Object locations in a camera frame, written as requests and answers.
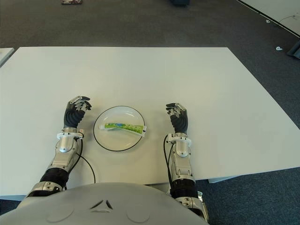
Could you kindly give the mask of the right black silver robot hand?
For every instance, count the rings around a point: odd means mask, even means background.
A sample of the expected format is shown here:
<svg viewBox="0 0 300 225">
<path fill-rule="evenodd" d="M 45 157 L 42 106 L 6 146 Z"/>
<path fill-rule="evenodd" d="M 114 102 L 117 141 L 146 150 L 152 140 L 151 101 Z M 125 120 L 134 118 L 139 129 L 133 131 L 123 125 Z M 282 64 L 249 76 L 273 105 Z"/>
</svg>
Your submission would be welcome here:
<svg viewBox="0 0 300 225">
<path fill-rule="evenodd" d="M 170 103 L 166 104 L 166 110 L 175 133 L 187 134 L 188 114 L 186 108 L 180 103 Z"/>
</svg>

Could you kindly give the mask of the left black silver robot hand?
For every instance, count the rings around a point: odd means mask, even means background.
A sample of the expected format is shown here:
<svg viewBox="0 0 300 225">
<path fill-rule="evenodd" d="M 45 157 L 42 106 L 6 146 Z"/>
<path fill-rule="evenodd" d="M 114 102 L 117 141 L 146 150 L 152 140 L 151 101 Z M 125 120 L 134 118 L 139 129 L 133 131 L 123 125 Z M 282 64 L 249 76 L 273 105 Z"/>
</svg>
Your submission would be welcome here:
<svg viewBox="0 0 300 225">
<path fill-rule="evenodd" d="M 90 98 L 77 96 L 67 103 L 64 114 L 64 128 L 77 128 L 86 111 L 91 110 Z"/>
</svg>

